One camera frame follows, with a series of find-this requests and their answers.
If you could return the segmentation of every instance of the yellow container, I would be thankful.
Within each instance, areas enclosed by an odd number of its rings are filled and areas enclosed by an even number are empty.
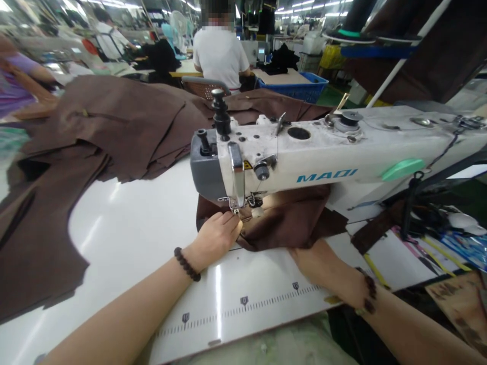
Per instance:
[[[321,57],[320,67],[342,69],[346,58],[341,55],[339,45],[326,45]]]
[[[367,99],[365,99],[365,104],[367,105],[371,100],[372,100],[372,95],[367,96]],[[377,106],[392,106],[392,104],[386,103],[382,100],[378,100],[375,102],[373,107],[377,107]]]

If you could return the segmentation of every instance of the maqi logo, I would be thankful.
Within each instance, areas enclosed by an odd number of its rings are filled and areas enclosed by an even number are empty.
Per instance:
[[[358,169],[340,170],[340,171],[337,171],[335,173],[324,172],[318,178],[316,178],[318,176],[318,174],[313,174],[310,176],[302,175],[302,176],[298,177],[297,183],[306,183],[308,181],[315,181],[315,180],[318,181],[321,179],[328,179],[328,178],[350,177],[350,176],[353,176],[357,171],[358,171]]]

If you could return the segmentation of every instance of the hand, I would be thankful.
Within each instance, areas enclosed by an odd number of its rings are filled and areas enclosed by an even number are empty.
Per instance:
[[[324,239],[310,249],[289,249],[301,273],[354,308],[362,308],[367,297],[364,276],[333,252]]]
[[[243,223],[232,212],[219,212],[208,219],[183,256],[197,272],[221,259],[237,240]]]

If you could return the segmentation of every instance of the chair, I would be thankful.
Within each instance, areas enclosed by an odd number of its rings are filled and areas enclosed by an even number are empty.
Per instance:
[[[189,91],[191,94],[198,95],[206,100],[213,100],[212,90],[215,89],[225,91],[225,96],[232,94],[225,83],[218,80],[183,76],[182,81],[183,87],[186,91]]]

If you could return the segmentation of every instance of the blue basket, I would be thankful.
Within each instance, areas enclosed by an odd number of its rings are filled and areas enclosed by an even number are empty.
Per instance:
[[[316,104],[321,93],[327,87],[328,80],[312,74],[311,72],[300,72],[300,74],[310,80],[312,84],[266,85],[261,79],[258,79],[258,88],[269,89],[294,99],[304,100],[310,104]]]

